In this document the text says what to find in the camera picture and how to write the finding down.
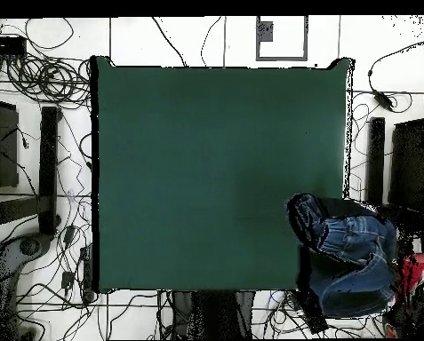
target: plug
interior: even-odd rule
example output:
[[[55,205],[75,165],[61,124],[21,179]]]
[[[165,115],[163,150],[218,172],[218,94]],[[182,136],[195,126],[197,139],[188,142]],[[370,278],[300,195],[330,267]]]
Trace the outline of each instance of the plug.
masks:
[[[65,296],[68,292],[73,289],[74,286],[74,274],[72,272],[63,272],[61,276],[61,288],[65,290]]]

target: wire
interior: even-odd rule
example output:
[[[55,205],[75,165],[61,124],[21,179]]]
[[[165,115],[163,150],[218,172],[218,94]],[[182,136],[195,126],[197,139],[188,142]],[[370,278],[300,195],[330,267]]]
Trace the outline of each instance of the wire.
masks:
[[[130,301],[128,302],[128,305],[126,306],[126,308],[119,314],[119,315],[117,315],[114,319],[112,319],[111,321],[110,321],[110,323],[109,323],[109,333],[108,333],[108,340],[110,340],[110,337],[112,336],[112,324],[113,324],[113,322],[114,321],[116,321],[117,319],[119,319],[119,318],[121,318],[123,315],[124,315],[124,313],[126,313],[127,311],[128,311],[128,309],[130,308],[130,304],[132,303],[132,301],[135,299],[135,298],[141,298],[141,297],[144,297],[144,298],[154,298],[154,297],[156,297],[156,294],[154,294],[154,295],[151,295],[151,296],[145,296],[145,295],[142,295],[142,294],[138,294],[138,295],[136,295],[136,296],[133,296],[131,299],[130,299]]]
[[[374,63],[372,63],[372,67],[371,67],[371,68],[370,68],[370,70],[368,71],[368,82],[369,82],[369,84],[370,84],[370,87],[372,88],[372,91],[375,91],[375,89],[372,87],[372,70],[374,69],[374,66],[375,66],[377,63],[379,63],[381,60],[385,59],[385,58],[388,58],[388,57],[390,57],[390,56],[392,56],[392,55],[395,55],[395,54],[397,54],[397,53],[399,53],[399,52],[402,52],[402,51],[404,51],[404,50],[409,51],[411,48],[413,48],[413,47],[415,47],[415,46],[418,46],[418,45],[424,45],[424,41],[422,41],[422,42],[417,42],[417,43],[415,43],[415,44],[410,44],[410,45],[408,45],[408,46],[406,46],[406,47],[403,47],[402,49],[400,49],[400,50],[398,50],[398,51],[391,52],[391,53],[389,53],[389,54],[387,54],[387,55],[382,56],[381,58],[378,58],[376,61],[374,61]]]
[[[40,338],[37,341],[41,341],[44,337],[45,334],[45,326],[41,323],[38,323],[37,321],[31,321],[29,319],[26,318],[22,318],[18,313],[16,313],[16,316],[21,320],[21,321],[26,321],[27,323],[31,323],[31,324],[35,324],[36,326],[39,326],[43,329],[43,333],[41,334]]]
[[[68,38],[64,41],[64,42],[62,42],[62,43],[60,43],[60,44],[57,44],[57,45],[55,45],[55,46],[53,46],[53,47],[43,47],[43,46],[40,46],[39,44],[36,44],[35,42],[33,42],[33,39],[31,39],[29,36],[28,36],[28,23],[32,20],[32,19],[28,19],[27,20],[27,22],[25,22],[25,35],[27,36],[27,39],[31,42],[31,44],[32,45],[34,45],[34,46],[36,46],[37,48],[40,48],[40,49],[43,49],[43,50],[53,50],[53,49],[56,49],[56,48],[58,48],[58,47],[61,47],[63,44],[65,44],[69,39],[71,39],[72,37],[73,37],[73,35],[74,35],[74,29],[73,29],[73,27],[71,26],[71,24],[69,23],[69,21],[67,20],[67,19],[65,19],[65,18],[63,18],[64,20],[65,20],[65,22],[68,24],[68,26],[69,26],[69,28],[71,29],[71,34],[68,36]]]
[[[355,101],[355,99],[356,99],[357,97],[361,96],[362,94],[365,94],[365,93],[360,92],[360,93],[358,93],[356,96],[354,96],[353,101]],[[393,94],[392,94],[392,95],[389,95],[389,96],[388,96],[388,98],[389,98],[389,99],[393,99],[393,100],[395,101],[394,108],[397,108],[397,106],[398,106],[398,101],[396,100],[396,95],[398,95],[398,94],[401,94],[401,93],[397,93],[397,94],[395,94],[395,95],[393,95]],[[407,106],[407,108],[402,109],[402,110],[399,110],[399,111],[395,111],[394,109],[392,109],[392,112],[397,113],[397,114],[402,114],[402,113],[406,112],[407,110],[409,110],[409,109],[411,108],[411,106],[412,106],[412,95],[411,95],[411,93],[408,93],[408,92],[406,92],[405,94],[407,94],[407,95],[409,96],[409,99],[410,99],[410,101],[409,101],[409,105]],[[352,143],[354,144],[354,149],[355,149],[355,150],[356,150],[356,151],[357,151],[360,155],[367,156],[367,154],[366,154],[366,153],[364,153],[364,152],[360,151],[360,150],[356,147],[357,139],[358,139],[359,135],[361,134],[362,129],[363,129],[363,128],[366,126],[366,124],[369,122],[369,121],[368,121],[368,117],[369,117],[369,115],[370,115],[372,112],[374,112],[374,111],[375,111],[375,110],[376,110],[379,106],[380,106],[380,105],[378,104],[378,105],[376,105],[376,106],[375,106],[372,110],[370,110],[369,106],[368,106],[366,103],[361,103],[361,104],[359,104],[359,105],[357,105],[357,106],[353,107],[353,109],[352,109],[352,121],[353,121],[353,124],[355,124],[355,125],[356,125],[356,128],[357,128],[356,135],[355,135],[354,139],[352,139]],[[365,114],[364,114],[363,116],[361,116],[361,117],[359,117],[359,118],[356,118],[356,117],[355,117],[355,113],[356,113],[357,109],[358,109],[358,108],[360,108],[360,107],[365,107],[365,108],[366,108],[366,112],[365,112]],[[359,126],[358,121],[363,120],[363,119],[364,119],[364,124],[363,124],[362,126]],[[392,151],[392,152],[389,152],[389,153],[385,153],[384,155],[392,155],[393,153],[394,153],[394,152]],[[364,165],[364,164],[366,164],[366,163],[368,163],[368,159],[366,159],[366,160],[365,160],[365,161],[363,161],[362,163],[359,163],[359,164],[357,164],[357,165],[355,165],[355,166],[351,167],[351,168],[350,168],[350,171],[352,171],[352,170],[356,169],[357,167],[360,167],[360,166],[362,166],[362,165]]]
[[[183,67],[187,66],[187,63],[185,62],[185,60],[183,59],[183,57],[181,56],[181,54],[179,53],[179,51],[173,46],[173,44],[171,43],[171,41],[169,40],[169,38],[165,35],[164,31],[161,29],[161,26],[159,26],[158,21],[156,20],[155,17],[151,18],[156,25],[158,26],[159,31],[161,32],[161,35],[164,37],[165,41],[172,47],[172,49],[177,52],[177,55],[179,55],[180,59],[181,59],[181,64],[183,64]]]
[[[219,16],[219,18],[216,20],[216,21],[214,21],[213,22],[213,24],[209,27],[209,29],[208,29],[208,31],[207,31],[207,35],[205,36],[205,39],[204,39],[204,43],[202,44],[202,48],[201,48],[201,59],[202,59],[202,62],[204,63],[204,65],[207,67],[207,65],[205,64],[205,60],[204,60],[204,55],[203,55],[203,52],[204,52],[204,47],[205,47],[205,42],[207,42],[207,38],[208,38],[208,35],[210,34],[210,31],[213,29],[213,27],[220,21],[222,19],[222,16]]]
[[[84,150],[82,149],[82,143],[84,142],[84,140],[86,139],[86,138],[88,138],[89,136],[91,136],[92,135],[92,133],[90,132],[90,133],[87,133],[85,136],[83,136],[82,138],[81,138],[81,140],[80,140],[80,142],[79,142],[79,151],[80,151],[80,153],[84,156],[84,157],[86,157],[86,158],[90,158],[90,159],[92,159],[92,157],[90,156],[90,155],[86,155],[85,153],[84,153]]]

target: black cable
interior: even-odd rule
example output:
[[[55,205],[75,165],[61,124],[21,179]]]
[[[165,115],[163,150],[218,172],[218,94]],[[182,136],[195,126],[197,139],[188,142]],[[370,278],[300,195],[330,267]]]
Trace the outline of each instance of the black cable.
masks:
[[[145,296],[145,295],[143,295],[143,294],[138,294],[138,295],[136,295],[136,296],[133,296],[131,299],[130,299],[130,301],[128,302],[128,305],[126,306],[126,308],[119,314],[119,315],[117,315],[114,319],[112,319],[111,321],[110,321],[110,323],[109,323],[109,333],[108,333],[108,340],[110,340],[110,337],[112,336],[112,324],[113,324],[113,322],[114,321],[116,321],[117,319],[119,319],[119,318],[121,318],[123,315],[124,315],[124,313],[126,313],[127,311],[128,311],[128,309],[130,308],[130,304],[132,303],[132,301],[135,299],[135,298],[141,298],[141,297],[144,297],[144,298],[154,298],[154,297],[156,297],[156,294],[154,294],[154,295],[151,295],[151,296]]]
[[[171,43],[171,41],[169,40],[169,38],[165,35],[164,31],[161,29],[161,26],[159,26],[158,21],[156,20],[155,17],[151,18],[156,25],[158,26],[159,31],[161,32],[161,35],[164,37],[165,41],[172,47],[172,49],[177,52],[177,55],[179,55],[180,59],[181,59],[181,64],[183,64],[183,67],[187,66],[187,63],[185,62],[185,60],[183,59],[183,57],[181,56],[181,54],[179,53],[179,51],[173,46],[173,44]]]
[[[356,96],[354,96],[354,98],[353,98],[353,100],[355,100],[358,96],[360,96],[360,95],[362,95],[362,94],[364,94],[364,93],[358,93]],[[408,96],[409,96],[409,98],[410,98],[410,103],[409,103],[409,105],[408,105],[408,107],[407,108],[405,108],[405,109],[403,109],[403,110],[400,110],[400,111],[394,111],[393,109],[392,109],[392,112],[394,112],[394,113],[397,113],[397,114],[402,114],[402,113],[404,113],[404,112],[406,112],[407,110],[409,110],[410,108],[411,108],[411,106],[412,106],[412,95],[411,95],[411,93],[408,93],[408,92],[406,92],[405,94],[407,94]],[[395,96],[394,95],[389,95],[388,96],[388,98],[389,99],[393,99],[396,103],[395,103],[395,106],[394,106],[394,108],[396,108],[397,107],[397,105],[398,105],[398,102],[396,101],[396,98],[395,98]],[[355,113],[355,111],[359,108],[359,107],[361,107],[361,106],[363,106],[363,107],[366,107],[366,109],[367,109],[367,112],[365,113],[365,115],[363,115],[363,116],[361,116],[361,117],[359,117],[359,118],[355,118],[354,117],[354,113]],[[367,104],[365,104],[365,103],[361,103],[361,104],[359,104],[359,105],[357,105],[356,107],[354,107],[353,109],[352,109],[352,121],[353,121],[353,123],[356,125],[356,127],[357,127],[357,133],[356,133],[356,136],[354,137],[354,139],[352,140],[352,142],[354,143],[354,148],[355,148],[355,150],[358,152],[358,153],[360,153],[361,155],[365,155],[366,156],[366,154],[365,153],[363,153],[363,152],[361,152],[360,150],[358,150],[357,149],[357,147],[356,147],[356,141],[357,141],[357,138],[358,138],[358,136],[360,135],[360,133],[361,133],[361,131],[362,131],[362,129],[365,127],[365,125],[368,123],[368,117],[369,117],[369,115],[374,111],[374,110],[376,110],[376,108],[378,108],[380,105],[378,104],[376,107],[374,107],[374,109],[373,110],[371,110],[370,111],[370,108],[368,107],[368,105]],[[364,125],[362,126],[362,127],[360,127],[359,125],[358,125],[358,121],[359,120],[362,120],[362,119],[364,119]],[[389,153],[385,153],[384,155],[392,155],[393,154],[393,151],[392,152],[389,152]],[[354,169],[356,169],[357,167],[360,167],[360,166],[362,166],[362,165],[364,165],[364,164],[366,164],[366,163],[368,163],[368,159],[366,159],[365,161],[363,161],[362,163],[359,163],[358,165],[356,165],[356,166],[353,166],[353,167],[351,167],[350,168],[350,170],[352,171],[352,170],[354,170]]]
[[[208,38],[208,35],[210,34],[210,31],[221,20],[221,18],[222,18],[222,16],[220,16],[216,21],[214,21],[213,24],[210,26],[210,28],[207,31],[207,35],[205,36],[204,43],[202,44],[202,48],[201,48],[201,59],[202,59],[202,62],[204,63],[204,65],[206,67],[207,67],[207,65],[205,64],[204,55],[203,55],[204,47],[205,47],[205,42],[207,42],[207,38]]]
[[[73,334],[72,333],[70,333],[69,334],[69,331],[70,330],[72,330],[73,329],[73,327],[78,323],[78,322],[80,322],[85,316],[87,316],[87,319],[80,325],[80,326],[78,326],[77,327],[77,329],[76,329],[76,333],[77,333],[77,331],[79,330],[79,329],[81,329],[84,325],[85,325],[85,323],[90,319],[90,317],[92,316],[92,312],[94,311],[94,309],[96,308],[96,306],[89,312],[89,313],[84,313],[84,314],[82,314],[80,317],[79,317],[79,319],[77,319],[72,325],[71,325],[71,327],[69,327],[67,330],[66,330],[66,332],[65,332],[65,334],[64,334],[64,336],[63,336],[63,338],[60,338],[59,340],[57,340],[57,341],[65,341],[65,339],[67,338],[67,337],[70,337],[70,336],[73,336]]]
[[[40,49],[43,49],[43,50],[53,50],[53,49],[56,49],[56,48],[58,48],[58,47],[61,47],[63,44],[65,44],[69,39],[71,39],[72,37],[73,37],[73,35],[74,35],[74,29],[73,29],[73,27],[71,26],[71,24],[69,23],[69,21],[67,20],[67,19],[65,19],[65,18],[63,18],[65,21],[66,21],[66,23],[68,24],[68,26],[69,26],[69,28],[71,29],[71,34],[68,36],[68,38],[64,41],[64,42],[62,42],[62,43],[60,43],[60,44],[57,44],[57,45],[55,45],[55,46],[53,46],[53,47],[43,47],[43,46],[40,46],[39,44],[36,44],[35,42],[33,42],[33,39],[31,39],[29,36],[28,36],[28,23],[32,20],[32,19],[28,19],[27,20],[27,22],[25,22],[25,35],[27,36],[27,39],[31,42],[31,44],[32,45],[34,45],[34,46],[36,46],[37,48],[40,48]]]
[[[424,45],[424,41],[417,42],[417,43],[415,43],[415,44],[410,44],[410,45],[408,45],[408,46],[406,46],[406,47],[403,47],[402,49],[400,49],[400,50],[398,50],[398,51],[388,53],[387,55],[384,55],[384,56],[382,56],[381,58],[378,58],[376,61],[374,61],[374,63],[372,63],[372,67],[371,67],[371,68],[370,68],[370,70],[368,71],[368,82],[369,82],[369,84],[370,84],[370,87],[372,88],[372,91],[376,91],[376,90],[372,87],[372,70],[374,69],[374,66],[375,66],[377,63],[379,63],[381,60],[385,59],[385,58],[388,58],[388,57],[390,57],[390,56],[392,56],[392,55],[395,55],[395,54],[397,54],[397,53],[399,53],[399,52],[403,52],[404,50],[410,50],[411,48],[413,48],[413,47],[415,47],[415,46],[418,46],[418,45]]]
[[[45,326],[41,323],[38,323],[37,321],[31,321],[29,319],[24,319],[22,318],[18,313],[16,313],[16,316],[21,320],[21,321],[26,321],[27,323],[31,323],[31,324],[35,324],[36,326],[39,326],[43,329],[43,333],[41,334],[40,338],[37,341],[41,341],[44,337],[45,334]]]
[[[78,305],[78,304],[73,304],[73,303],[71,303],[71,302],[69,302],[68,300],[66,300],[64,297],[62,297],[60,294],[58,294],[58,293],[56,293],[55,291],[53,291],[51,288],[49,288],[49,286],[48,285],[45,285],[45,284],[43,284],[43,283],[40,283],[40,282],[38,282],[38,283],[36,283],[35,285],[33,285],[29,290],[28,290],[28,292],[27,293],[29,293],[35,286],[42,286],[44,289],[47,289],[47,290],[49,290],[56,298],[59,298],[62,302],[65,302],[65,303],[67,303],[67,304],[69,304],[69,305],[71,305],[71,307],[74,307],[74,308],[78,308],[78,309],[82,309],[82,308],[84,308],[84,305]],[[28,294],[24,294],[23,296],[22,296],[22,298],[20,298],[17,302],[16,302],[16,305],[18,305],[25,297],[27,297],[28,296]]]
[[[82,138],[81,138],[81,140],[80,140],[80,142],[79,142],[79,151],[80,151],[80,153],[84,156],[84,157],[86,157],[86,158],[90,158],[90,159],[92,159],[92,157],[90,156],[90,155],[86,155],[85,153],[84,153],[84,150],[82,149],[82,143],[84,142],[84,140],[86,139],[86,138],[88,138],[89,136],[91,136],[92,135],[92,133],[90,132],[90,133],[87,133],[85,136],[83,136]]]

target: cloth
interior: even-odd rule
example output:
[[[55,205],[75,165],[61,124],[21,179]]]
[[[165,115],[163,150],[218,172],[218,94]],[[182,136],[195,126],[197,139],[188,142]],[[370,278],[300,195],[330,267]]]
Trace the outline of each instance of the cloth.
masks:
[[[353,317],[384,309],[395,281],[396,230],[389,220],[355,202],[312,194],[296,194],[286,212],[309,247],[309,286],[324,315]]]

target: connector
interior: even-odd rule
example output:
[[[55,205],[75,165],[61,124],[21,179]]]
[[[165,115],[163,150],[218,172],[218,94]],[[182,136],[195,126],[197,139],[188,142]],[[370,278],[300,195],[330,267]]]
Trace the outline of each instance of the connector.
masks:
[[[65,296],[68,292],[73,289],[74,286],[74,274],[72,272],[63,272],[61,276],[61,288],[65,290]]]
[[[65,250],[69,248],[71,245],[71,242],[74,239],[74,235],[76,234],[76,228],[72,226],[68,226],[66,229],[65,237],[63,238],[63,241],[65,243]]]

